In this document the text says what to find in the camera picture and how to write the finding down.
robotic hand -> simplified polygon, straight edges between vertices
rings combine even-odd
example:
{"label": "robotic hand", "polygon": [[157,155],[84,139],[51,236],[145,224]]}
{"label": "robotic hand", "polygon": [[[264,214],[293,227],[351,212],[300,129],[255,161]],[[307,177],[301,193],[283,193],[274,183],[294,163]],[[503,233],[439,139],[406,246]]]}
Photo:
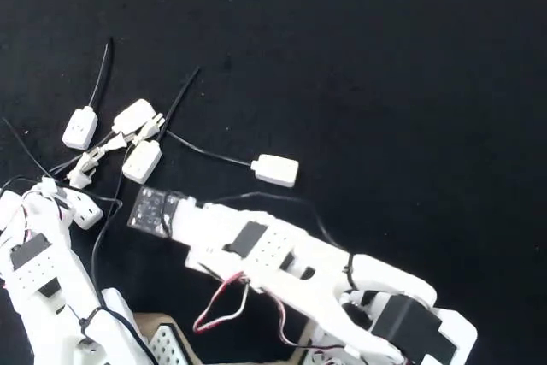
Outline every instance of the robotic hand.
{"label": "robotic hand", "polygon": [[283,303],[306,315],[317,324],[313,348],[344,364],[463,365],[477,338],[463,316],[435,307],[424,280],[266,212],[143,187],[129,226],[189,245],[189,268],[225,283],[243,275],[278,303],[283,321]]}
{"label": "robotic hand", "polygon": [[[65,190],[46,180],[22,197],[12,191],[0,197],[5,227],[0,272],[25,326],[34,364],[150,364],[121,323],[97,308],[90,278],[70,247],[74,206]],[[116,289],[103,290],[103,297],[110,310],[137,329]]]}

wire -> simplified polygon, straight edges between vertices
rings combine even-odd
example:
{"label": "wire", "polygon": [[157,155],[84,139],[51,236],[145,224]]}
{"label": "wire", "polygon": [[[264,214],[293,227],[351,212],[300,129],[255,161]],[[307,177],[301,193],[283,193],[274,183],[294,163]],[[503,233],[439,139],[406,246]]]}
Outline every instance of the wire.
{"label": "wire", "polygon": [[144,343],[143,339],[140,337],[140,335],[138,335],[137,331],[135,330],[135,327],[132,325],[132,323],[125,317],[123,316],[122,314],[116,312],[116,311],[113,311],[112,309],[110,309],[109,307],[107,306],[100,306],[100,307],[96,307],[91,313],[90,315],[87,317],[87,318],[79,318],[78,315],[76,314],[76,312],[74,311],[74,309],[68,305],[68,307],[70,308],[70,310],[73,312],[74,316],[78,319],[78,323],[80,325],[80,330],[82,332],[83,335],[85,335],[87,337],[87,335],[85,334],[85,330],[87,329],[88,326],[90,326],[91,324],[91,321],[93,320],[93,318],[95,317],[95,315],[97,315],[100,311],[105,311],[107,313],[109,313],[113,318],[115,318],[121,325],[124,326],[124,328],[129,331],[129,333],[131,334],[132,338],[135,340],[135,342],[138,344],[138,346],[144,351],[144,353],[146,354],[146,356],[150,359],[150,361],[152,362],[153,365],[159,365],[158,361],[156,360],[156,358],[154,357],[154,354],[152,354],[152,352],[150,351],[150,348],[148,346],[146,346],[146,344]]}
{"label": "wire", "polygon": [[151,360],[151,362],[154,365],[158,365],[158,361],[154,357],[154,354],[152,354],[152,352],[150,351],[150,348],[148,346],[146,346],[144,341],[140,338],[137,331],[133,327],[132,323],[129,322],[125,316],[123,316],[123,315],[117,313],[116,311],[113,311],[112,309],[107,308],[107,307],[102,307],[102,310],[108,312],[116,320],[118,320],[121,323],[121,325],[123,325],[126,328],[126,330],[129,331],[129,333],[131,334],[133,339],[135,339],[135,342],[137,342],[138,346],[140,346],[140,348],[144,351],[144,353]]}
{"label": "wire", "polygon": [[[90,152],[90,151],[93,151],[95,150],[98,146],[100,145],[103,145],[109,138],[111,138],[115,133],[110,130],[110,132],[104,136],[103,138],[101,138],[101,141],[99,141],[97,144],[95,144],[93,146],[93,148],[89,149],[87,152]],[[61,164],[58,164],[56,166],[54,166],[53,168],[50,168],[50,173],[54,174],[54,175],[58,175],[62,170],[64,170],[65,168],[67,168],[68,166],[70,166],[71,164],[77,162],[80,158],[82,157],[82,154],[78,154],[77,156],[74,156],[73,158],[71,158],[70,160],[68,160],[67,162],[62,162]]]}
{"label": "wire", "polygon": [[247,303],[247,295],[249,293],[249,284],[245,284],[244,294],[243,298],[241,299],[241,305],[239,306],[239,309],[234,312],[231,315],[225,315],[220,318],[216,318],[215,320],[209,321],[206,324],[201,325],[203,320],[205,319],[205,316],[213,306],[213,303],[216,301],[216,299],[224,292],[227,286],[229,286],[232,282],[237,280],[243,280],[244,279],[244,273],[239,272],[234,275],[232,275],[230,278],[225,280],[216,290],[215,294],[213,294],[213,297],[210,299],[209,304],[207,307],[203,310],[203,312],[196,318],[194,321],[194,325],[192,326],[192,330],[194,333],[204,333],[205,331],[208,331],[211,328],[216,327],[217,325],[221,324],[222,322],[233,320],[234,318],[237,318],[241,315],[241,313],[244,311],[245,304]]}
{"label": "wire", "polygon": [[317,227],[323,234],[323,237],[326,239],[326,241],[330,243],[331,245],[338,247],[340,250],[345,250],[344,247],[340,245],[339,243],[337,243],[332,237],[332,235],[327,231],[327,229],[325,228],[325,224],[323,223],[323,220],[321,219],[319,213],[317,212],[317,209],[315,208],[314,204],[304,198],[281,196],[278,194],[270,194],[269,192],[262,192],[262,191],[253,191],[253,192],[246,192],[245,194],[238,194],[235,196],[220,197],[214,200],[205,201],[205,203],[225,203],[227,201],[243,200],[246,198],[253,198],[253,197],[264,197],[264,198],[269,198],[272,200],[287,201],[291,203],[300,203],[302,205],[307,206],[311,210],[312,214],[314,215],[315,222],[317,223]]}
{"label": "wire", "polygon": [[184,140],[183,138],[181,138],[180,136],[178,136],[177,134],[175,134],[171,130],[167,130],[167,134],[168,134],[168,136],[170,136],[170,137],[174,138],[175,140],[177,140],[182,145],[188,147],[190,150],[194,150],[197,153],[202,154],[204,156],[215,158],[217,160],[222,160],[224,162],[230,162],[232,164],[238,164],[239,166],[250,167],[250,162],[245,162],[243,160],[238,160],[237,158],[232,158],[232,157],[229,157],[229,156],[223,156],[221,154],[213,153],[212,151],[201,149],[201,148],[197,147],[196,145],[190,143],[189,141]]}
{"label": "wire", "polygon": [[26,147],[26,144],[25,142],[23,141],[23,139],[21,138],[21,136],[19,135],[19,133],[15,130],[15,128],[11,125],[11,123],[8,121],[8,119],[6,119],[5,117],[2,118],[3,122],[6,123],[6,126],[8,126],[8,129],[11,131],[11,133],[14,135],[15,139],[17,140],[17,142],[19,143],[19,145],[23,148],[23,150],[26,152],[26,154],[34,161],[34,164],[36,164],[36,166],[42,170],[42,172],[47,175],[48,177],[51,177],[53,180],[55,179],[55,177],[53,177],[53,175],[50,174],[50,172],[48,170],[45,169],[45,167],[42,165],[41,162],[38,161],[38,159],[32,155],[31,151],[28,149],[28,147]]}
{"label": "wire", "polygon": [[0,188],[0,198],[3,196],[3,194],[8,190],[9,186],[14,184],[16,181],[19,180],[27,180],[27,178],[24,175],[16,175],[3,183],[2,188]]}
{"label": "wire", "polygon": [[171,121],[171,118],[173,117],[174,111],[177,109],[177,107],[179,107],[180,100],[182,100],[182,97],[186,94],[188,89],[190,89],[190,86],[192,85],[192,83],[196,79],[196,77],[199,74],[199,71],[201,69],[202,68],[197,66],[194,69],[194,73],[191,74],[190,78],[180,88],[179,94],[174,99],[173,104],[171,104],[171,107],[169,108],[169,111],[165,116],[165,122],[163,123],[162,129],[157,134],[156,141],[161,141],[162,140],[163,136],[165,135],[165,132],[167,131],[167,129],[169,127],[169,122]]}
{"label": "wire", "polygon": [[[131,153],[131,151],[132,151],[132,146],[127,147],[126,154],[123,157],[122,164],[124,162],[126,162],[126,159],[129,156],[129,154]],[[123,173],[120,170],[120,175],[118,177],[118,184],[116,186],[116,191],[115,191],[115,194],[114,194],[114,197],[113,197],[117,201],[119,201],[120,203],[121,203],[121,201],[118,199],[118,196],[120,195],[122,181],[123,181]],[[101,228],[101,231],[99,231],[99,234],[97,235],[97,238],[95,239],[95,244],[93,245],[93,251],[91,252],[91,282],[92,282],[92,284],[95,288],[95,292],[97,293],[97,298],[99,300],[99,303],[102,306],[106,306],[106,303],[104,301],[104,297],[103,297],[103,294],[101,293],[101,288],[99,287],[99,283],[98,283],[97,258],[98,258],[98,254],[99,254],[99,250],[101,248],[101,245],[103,244],[103,241],[104,241],[104,236],[106,235],[106,232],[108,231],[111,222],[114,220],[114,218],[118,214],[118,211],[120,211],[120,208],[121,208],[121,205],[120,205],[114,211],[114,206],[115,206],[115,203],[112,203],[110,205],[109,212],[107,213],[107,219],[104,222],[104,225]]]}
{"label": "wire", "polygon": [[271,292],[269,292],[269,291],[265,291],[265,292],[266,292],[266,294],[268,294],[275,301],[275,303],[277,305],[277,309],[279,311],[278,335],[279,335],[279,338],[281,339],[281,342],[283,342],[283,344],[292,346],[294,348],[302,348],[302,349],[305,349],[305,350],[334,350],[336,348],[340,348],[340,349],[344,348],[344,346],[341,345],[341,344],[333,344],[333,345],[325,345],[325,346],[321,346],[321,345],[300,345],[300,344],[296,344],[296,343],[290,341],[285,336],[285,322],[286,322],[286,319],[287,319],[287,313],[286,313],[286,310],[285,310],[285,305],[281,302],[281,300],[279,298],[277,298]]}
{"label": "wire", "polygon": [[93,109],[97,108],[98,103],[101,100],[101,96],[104,94],[104,91],[106,90],[110,71],[112,70],[112,61],[113,61],[112,49],[113,48],[114,48],[114,40],[112,38],[109,38],[109,40],[106,42],[106,45],[104,45],[103,60],[101,61],[101,67],[99,68],[99,74],[97,75],[97,82],[95,83],[95,87],[93,88],[93,93],[91,94],[91,98],[89,99],[89,103],[87,104]]}

black mat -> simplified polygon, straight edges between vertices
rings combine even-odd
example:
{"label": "black mat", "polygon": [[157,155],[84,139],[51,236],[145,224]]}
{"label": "black mat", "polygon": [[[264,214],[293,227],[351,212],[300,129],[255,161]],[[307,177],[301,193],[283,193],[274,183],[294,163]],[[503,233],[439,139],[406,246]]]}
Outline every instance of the black mat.
{"label": "black mat", "polygon": [[[333,235],[429,281],[440,306],[479,331],[470,365],[540,363],[547,340],[547,8],[545,0],[0,0],[0,104],[49,165],[86,104],[105,39],[115,70],[103,135],[137,97],[165,111],[204,67],[172,128],[211,150],[301,162],[288,191],[164,140],[149,184],[201,199],[245,191],[311,199]],[[36,174],[0,128],[0,177]],[[101,166],[114,191],[121,155]],[[245,315],[204,336],[191,323],[216,287],[184,268],[186,250],[126,228],[137,192],[107,237],[103,286],[135,311],[172,315],[206,362],[286,357],[276,312],[254,296]],[[258,204],[314,231],[305,213]],[[73,231],[87,262],[97,229]],[[2,363],[31,363],[5,292]],[[238,293],[222,305],[237,304]],[[302,318],[291,315],[294,337]]]}

electronics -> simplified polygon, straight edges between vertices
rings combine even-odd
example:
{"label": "electronics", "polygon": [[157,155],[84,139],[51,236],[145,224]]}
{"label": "electronics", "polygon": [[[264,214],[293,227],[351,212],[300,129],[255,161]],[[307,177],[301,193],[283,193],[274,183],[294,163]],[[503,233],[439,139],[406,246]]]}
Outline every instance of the electronics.
{"label": "electronics", "polygon": [[289,158],[260,154],[250,164],[255,177],[268,183],[292,188],[297,179],[298,162]]}
{"label": "electronics", "polygon": [[186,266],[221,281],[194,324],[196,332],[241,314],[246,291],[234,314],[196,327],[226,286],[241,280],[275,301],[285,344],[300,346],[284,335],[285,304],[315,322],[308,348],[310,355],[325,353],[322,363],[464,365],[468,359],[477,330],[459,313],[436,307],[437,293],[424,280],[371,256],[350,254],[264,211],[176,195],[174,212],[167,212],[169,198],[142,187],[129,225],[156,235],[167,225],[172,240],[190,246]]}
{"label": "electronics", "polygon": [[91,94],[90,102],[83,109],[76,109],[70,120],[67,128],[62,135],[62,142],[71,149],[87,150],[95,129],[97,128],[98,118],[94,109],[97,109],[98,102],[106,88],[108,73],[110,68],[106,68],[107,63],[112,62],[112,49],[114,41],[112,38],[104,46],[103,60],[101,68],[97,76],[97,82],[93,93]]}
{"label": "electronics", "polygon": [[90,106],[76,109],[62,135],[62,142],[71,149],[87,150],[97,128],[97,122],[97,115]]}
{"label": "electronics", "polygon": [[144,184],[162,158],[160,144],[155,141],[141,141],[129,158],[124,162],[121,171],[126,178]]}
{"label": "electronics", "polygon": [[103,218],[103,210],[88,195],[68,188],[64,192],[67,200],[74,207],[74,222],[82,230],[89,230]]}
{"label": "electronics", "polygon": [[112,131],[116,134],[119,132],[124,135],[131,134],[144,126],[155,115],[156,111],[150,103],[140,98],[114,118]]}

black cable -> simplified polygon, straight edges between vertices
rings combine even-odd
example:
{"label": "black cable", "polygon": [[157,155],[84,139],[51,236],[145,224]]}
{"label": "black cable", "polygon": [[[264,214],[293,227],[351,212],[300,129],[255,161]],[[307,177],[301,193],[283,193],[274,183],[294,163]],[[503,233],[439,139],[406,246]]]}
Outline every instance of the black cable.
{"label": "black cable", "polygon": [[127,320],[127,318],[125,316],[123,316],[122,314],[119,314],[117,313],[116,311],[113,311],[112,309],[110,308],[107,308],[107,307],[103,307],[103,310],[108,312],[109,314],[111,314],[116,320],[118,320],[121,325],[123,325],[127,331],[129,331],[129,333],[131,334],[131,336],[135,339],[135,342],[137,342],[138,346],[141,347],[141,349],[144,351],[144,353],[146,354],[146,356],[150,359],[150,361],[154,364],[154,365],[158,365],[158,361],[156,360],[156,358],[154,357],[154,354],[152,354],[152,352],[150,351],[150,348],[148,346],[146,346],[146,344],[144,343],[144,341],[140,338],[140,336],[138,335],[137,331],[135,330],[135,328],[133,327],[132,323],[129,322]]}
{"label": "black cable", "polygon": [[190,150],[194,150],[199,154],[203,154],[204,156],[215,158],[217,160],[222,160],[222,161],[225,161],[225,162],[230,162],[232,164],[238,164],[239,166],[250,167],[250,162],[245,162],[243,160],[238,160],[237,158],[233,158],[233,157],[229,157],[229,156],[223,156],[222,154],[216,154],[216,153],[213,153],[212,151],[201,149],[201,148],[197,147],[196,145],[190,143],[189,141],[184,140],[182,137],[178,136],[177,134],[175,134],[171,130],[167,130],[167,134],[168,134],[168,136],[170,136],[170,137],[174,138],[175,140],[177,140],[182,145],[188,147]]}
{"label": "black cable", "polygon": [[109,40],[106,42],[106,45],[104,45],[103,60],[101,61],[101,67],[99,68],[99,73],[97,75],[97,82],[95,83],[93,93],[91,94],[91,98],[89,99],[89,103],[87,104],[94,110],[97,109],[97,106],[101,100],[101,96],[104,94],[104,91],[106,90],[106,86],[108,84],[110,72],[112,71],[113,49],[114,40],[112,38],[109,38]]}
{"label": "black cable", "polygon": [[45,167],[42,165],[41,162],[38,161],[38,159],[32,155],[31,151],[28,149],[28,147],[26,147],[26,144],[25,142],[23,141],[23,139],[21,138],[21,136],[19,135],[19,133],[17,132],[17,130],[15,130],[15,128],[11,125],[11,123],[8,121],[8,119],[6,119],[5,117],[2,118],[3,122],[6,123],[6,126],[8,126],[8,129],[9,131],[14,135],[15,139],[17,140],[17,142],[19,143],[19,145],[22,147],[22,149],[26,152],[26,154],[32,159],[32,161],[34,162],[34,164],[36,164],[38,166],[38,168],[40,170],[42,170],[42,172],[47,175],[48,177],[51,177],[53,180],[55,180],[55,177],[53,177],[53,175],[50,174],[50,172],[48,170],[45,169]]}
{"label": "black cable", "polygon": [[68,307],[70,308],[70,310],[73,312],[74,316],[78,319],[78,323],[79,323],[79,326],[80,326],[80,331],[82,332],[82,334],[89,338],[87,336],[87,334],[85,333],[85,330],[87,329],[88,326],[90,326],[91,324],[91,321],[93,320],[93,318],[95,317],[95,315],[97,315],[100,311],[105,311],[107,313],[109,313],[114,319],[116,319],[121,325],[123,325],[125,327],[125,329],[127,331],[129,331],[129,333],[131,334],[131,336],[133,337],[133,339],[135,339],[135,342],[138,344],[138,346],[144,351],[144,353],[146,354],[146,356],[151,360],[152,364],[153,365],[159,365],[158,364],[158,361],[156,360],[156,358],[154,357],[154,354],[152,354],[152,352],[150,351],[150,348],[148,346],[146,346],[146,344],[144,343],[144,341],[140,338],[140,336],[138,335],[137,331],[135,330],[135,327],[132,325],[132,323],[125,317],[123,316],[122,314],[116,312],[116,311],[113,311],[112,309],[110,309],[109,307],[106,307],[106,306],[100,306],[100,307],[96,307],[90,314],[87,318],[79,318],[78,315],[76,314],[76,312],[74,311],[74,309],[68,305]]}
{"label": "black cable", "polygon": [[262,192],[262,191],[253,191],[253,192],[246,192],[245,194],[238,194],[235,196],[220,197],[214,200],[205,201],[205,203],[224,203],[226,201],[243,200],[243,199],[252,198],[252,197],[264,197],[264,198],[270,198],[272,200],[288,201],[291,203],[300,203],[302,205],[306,205],[307,207],[309,207],[312,214],[314,215],[315,221],[317,223],[317,227],[320,229],[326,241],[330,243],[331,245],[334,245],[335,247],[339,248],[340,250],[345,250],[344,247],[338,244],[334,240],[334,238],[331,236],[331,234],[327,231],[327,229],[325,228],[325,224],[323,224],[323,220],[319,216],[319,213],[317,212],[317,209],[315,208],[314,204],[304,198],[281,196],[278,194],[270,194],[269,192]]}
{"label": "black cable", "polygon": [[0,198],[2,198],[3,194],[8,190],[9,186],[14,184],[18,180],[26,180],[26,177],[24,175],[16,175],[15,177],[12,177],[5,183],[3,183],[2,188],[0,188]]}
{"label": "black cable", "polygon": [[180,100],[182,100],[182,97],[186,94],[186,92],[188,91],[188,89],[190,88],[190,86],[192,85],[192,83],[194,82],[194,80],[196,79],[197,75],[199,74],[199,71],[201,70],[202,68],[200,68],[199,66],[197,66],[195,69],[194,69],[194,73],[191,74],[190,78],[182,85],[182,87],[180,88],[180,91],[179,91],[179,94],[177,95],[177,97],[174,99],[173,101],[173,104],[171,104],[171,107],[169,108],[169,111],[168,113],[166,114],[165,116],[165,122],[163,123],[163,127],[162,129],[160,130],[160,132],[157,134],[157,137],[156,137],[156,141],[161,141],[163,136],[165,135],[165,132],[167,131],[168,127],[169,127],[169,122],[171,121],[171,118],[173,117],[173,114],[174,114],[174,111],[177,109],[177,107],[179,106],[179,103],[180,103]]}
{"label": "black cable", "polygon": [[[95,144],[91,149],[89,149],[87,152],[90,152],[90,151],[93,151],[95,150],[99,145],[102,145],[104,144],[109,138],[111,138],[115,133],[110,130],[110,132],[104,136],[103,138],[101,138],[101,140]],[[53,173],[54,175],[58,175],[60,172],[62,172],[62,170],[66,169],[68,166],[70,166],[71,164],[74,164],[75,162],[77,162],[80,158],[82,157],[82,154],[78,154],[77,156],[74,156],[73,158],[71,158],[70,160],[68,160],[67,162],[62,162],[61,164],[57,164],[56,166],[54,166],[53,168],[50,168],[50,173]]]}
{"label": "black cable", "polygon": [[348,263],[344,267],[344,274],[346,275],[346,278],[348,279],[348,284],[350,284],[350,287],[354,291],[359,291],[357,288],[357,285],[355,281],[353,280],[353,257],[355,256],[352,253],[348,253],[350,256],[348,256]]}
{"label": "black cable", "polygon": [[[123,156],[123,162],[126,162],[127,157],[132,151],[132,146],[127,147],[126,154]],[[114,194],[114,197],[116,200],[120,201],[118,196],[120,195],[121,191],[121,183],[123,182],[123,173],[120,170],[120,175],[118,176],[118,184],[116,185],[116,191]],[[97,298],[99,299],[99,303],[102,306],[106,306],[103,298],[103,294],[101,293],[101,288],[98,283],[98,277],[97,277],[97,258],[99,254],[99,250],[101,248],[101,245],[104,241],[104,236],[106,235],[106,232],[109,229],[110,223],[114,220],[116,215],[118,214],[118,211],[120,210],[120,207],[117,207],[114,211],[115,203],[112,203],[110,205],[109,212],[107,213],[107,219],[104,222],[103,227],[101,228],[101,231],[97,235],[97,238],[95,239],[95,244],[93,245],[93,251],[91,252],[91,282],[95,288],[95,292],[97,293]]]}

